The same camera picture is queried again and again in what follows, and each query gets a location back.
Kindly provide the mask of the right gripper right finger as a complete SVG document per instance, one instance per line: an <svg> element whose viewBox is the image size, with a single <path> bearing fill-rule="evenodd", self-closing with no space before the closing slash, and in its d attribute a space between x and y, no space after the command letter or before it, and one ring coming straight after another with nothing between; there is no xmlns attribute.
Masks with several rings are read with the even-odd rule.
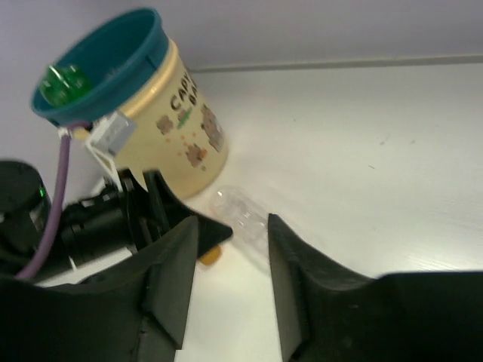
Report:
<svg viewBox="0 0 483 362"><path fill-rule="evenodd" d="M369 278L319 252L278 215L269 263L285 361L480 361L482 273Z"/></svg>

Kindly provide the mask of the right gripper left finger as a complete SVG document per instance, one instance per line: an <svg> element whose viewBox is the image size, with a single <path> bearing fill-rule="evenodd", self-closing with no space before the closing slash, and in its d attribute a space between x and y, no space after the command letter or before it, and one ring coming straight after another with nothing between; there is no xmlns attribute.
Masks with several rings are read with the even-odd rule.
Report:
<svg viewBox="0 0 483 362"><path fill-rule="evenodd" d="M184 219L79 284L1 279L3 361L173 361L182 348L198 247Z"/></svg>

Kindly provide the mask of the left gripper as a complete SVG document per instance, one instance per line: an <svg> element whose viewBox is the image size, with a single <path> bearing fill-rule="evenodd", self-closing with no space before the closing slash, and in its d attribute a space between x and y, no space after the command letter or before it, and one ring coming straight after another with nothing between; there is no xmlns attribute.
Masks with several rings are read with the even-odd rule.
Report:
<svg viewBox="0 0 483 362"><path fill-rule="evenodd" d="M127 248L132 254L157 241L165 232L195 216L198 220L198 252L207 253L232 237L232 228L185 205L169 188L160 170L147 170L147 190L128 168L117 170L118 192L128 230Z"/></svg>

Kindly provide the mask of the clear crushed plastic bottle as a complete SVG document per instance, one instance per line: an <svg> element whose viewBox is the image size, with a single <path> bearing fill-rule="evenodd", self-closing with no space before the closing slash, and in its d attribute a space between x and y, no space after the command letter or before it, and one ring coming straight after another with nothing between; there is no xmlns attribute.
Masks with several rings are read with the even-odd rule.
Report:
<svg viewBox="0 0 483 362"><path fill-rule="evenodd" d="M231 243L265 275L270 275L268 213L242 189L222 186L211 196L213 214L233 230Z"/></svg>

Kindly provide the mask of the green plastic soda bottle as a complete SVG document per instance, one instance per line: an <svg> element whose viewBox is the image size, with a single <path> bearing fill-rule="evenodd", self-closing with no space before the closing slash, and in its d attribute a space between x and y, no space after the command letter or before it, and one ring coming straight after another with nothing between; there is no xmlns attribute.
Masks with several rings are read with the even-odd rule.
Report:
<svg viewBox="0 0 483 362"><path fill-rule="evenodd" d="M65 67L50 65L39 86L42 97L55 108L81 99L91 89L92 84L86 74L73 64Z"/></svg>

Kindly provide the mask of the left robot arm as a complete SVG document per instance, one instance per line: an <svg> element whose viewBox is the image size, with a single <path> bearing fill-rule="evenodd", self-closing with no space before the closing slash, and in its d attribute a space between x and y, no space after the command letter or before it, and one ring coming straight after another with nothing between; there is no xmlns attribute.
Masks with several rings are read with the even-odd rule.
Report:
<svg viewBox="0 0 483 362"><path fill-rule="evenodd" d="M91 197L62 208L48 258L35 276L43 281L122 248L136 253L189 216L198 219L198 255L233 235L231 227L187 207L159 170L118 171L122 187L108 184ZM22 161L1 162L1 273L15 275L34 257L52 203L39 172Z"/></svg>

